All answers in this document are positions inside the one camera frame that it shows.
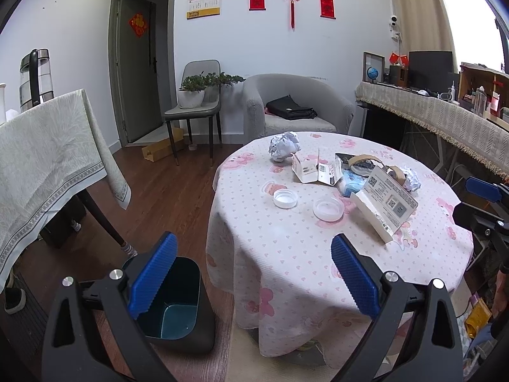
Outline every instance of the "blue textured pad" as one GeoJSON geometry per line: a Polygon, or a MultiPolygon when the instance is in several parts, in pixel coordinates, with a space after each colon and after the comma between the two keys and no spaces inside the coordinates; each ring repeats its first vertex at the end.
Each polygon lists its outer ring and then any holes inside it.
{"type": "Polygon", "coordinates": [[[496,185],[470,177],[465,183],[465,189],[471,194],[475,194],[490,202],[499,202],[502,200],[502,194],[496,185]]]}
{"type": "Polygon", "coordinates": [[[380,313],[378,288],[348,244],[339,235],[332,239],[332,260],[360,312],[375,320],[380,313]]]}
{"type": "Polygon", "coordinates": [[[131,286],[127,307],[134,320],[149,310],[164,278],[177,258],[177,237],[168,234],[131,286]]]}

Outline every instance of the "red tassel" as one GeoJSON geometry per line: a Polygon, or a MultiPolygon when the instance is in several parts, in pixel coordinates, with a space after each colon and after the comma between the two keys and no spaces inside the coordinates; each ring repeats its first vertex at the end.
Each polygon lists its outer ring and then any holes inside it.
{"type": "Polygon", "coordinates": [[[292,29],[295,29],[295,5],[293,0],[291,2],[291,12],[292,12],[292,29]]]}

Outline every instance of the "tablecloth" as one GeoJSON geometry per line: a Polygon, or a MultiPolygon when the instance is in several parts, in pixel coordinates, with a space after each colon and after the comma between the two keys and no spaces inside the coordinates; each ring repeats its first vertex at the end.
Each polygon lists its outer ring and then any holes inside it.
{"type": "Polygon", "coordinates": [[[386,109],[436,133],[509,180],[509,133],[500,126],[461,106],[389,86],[362,82],[355,95],[358,101],[386,109]]]}
{"type": "Polygon", "coordinates": [[[385,245],[335,187],[301,184],[291,159],[272,162],[270,138],[244,146],[217,170],[206,247],[212,283],[233,293],[240,327],[259,328],[262,355],[280,356],[316,339],[326,363],[339,368],[371,321],[358,311],[332,262],[332,238],[345,233],[383,272],[393,270],[420,284],[440,277],[453,291],[473,250],[472,235],[452,220],[460,200],[421,163],[365,139],[310,132],[298,136],[305,155],[316,158],[320,150],[320,159],[330,160],[336,152],[371,154],[387,165],[413,168],[422,182],[412,193],[419,204],[416,212],[385,245]],[[297,206],[289,210],[272,201],[274,191],[285,187],[299,195],[297,206]],[[326,223],[313,214],[313,201],[324,195],[345,204],[338,222],[326,223]]]}
{"type": "Polygon", "coordinates": [[[85,91],[0,126],[0,292],[21,252],[77,192],[106,177],[127,208],[131,189],[102,137],[85,91]]]}

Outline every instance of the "pink tablecloth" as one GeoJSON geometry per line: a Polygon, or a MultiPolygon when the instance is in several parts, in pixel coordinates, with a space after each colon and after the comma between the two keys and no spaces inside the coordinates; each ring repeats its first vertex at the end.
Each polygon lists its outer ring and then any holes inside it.
{"type": "Polygon", "coordinates": [[[259,328],[260,353],[274,357],[318,340],[326,363],[341,367],[361,340],[370,319],[357,310],[335,268],[330,244],[345,233],[361,255],[405,281],[441,278],[455,290],[473,249],[470,232],[457,227],[452,210],[460,202],[451,188],[420,162],[371,141],[332,133],[298,134],[302,151],[330,160],[334,153],[371,154],[388,165],[413,168],[422,187],[412,195],[419,207],[385,245],[349,199],[335,187],[301,184],[291,160],[273,163],[270,138],[258,139],[230,156],[216,174],[216,195],[207,237],[212,283],[235,298],[238,325],[259,328]],[[281,187],[299,195],[290,210],[274,206],[281,187]],[[315,217],[313,200],[332,195],[345,204],[335,223],[315,217]]]}

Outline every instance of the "black trash bin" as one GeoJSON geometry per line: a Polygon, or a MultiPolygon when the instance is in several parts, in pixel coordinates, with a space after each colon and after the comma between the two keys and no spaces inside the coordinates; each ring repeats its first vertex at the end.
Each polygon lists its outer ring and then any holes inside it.
{"type": "Polygon", "coordinates": [[[149,311],[137,322],[150,343],[182,353],[214,347],[215,316],[194,260],[177,257],[149,311]]]}

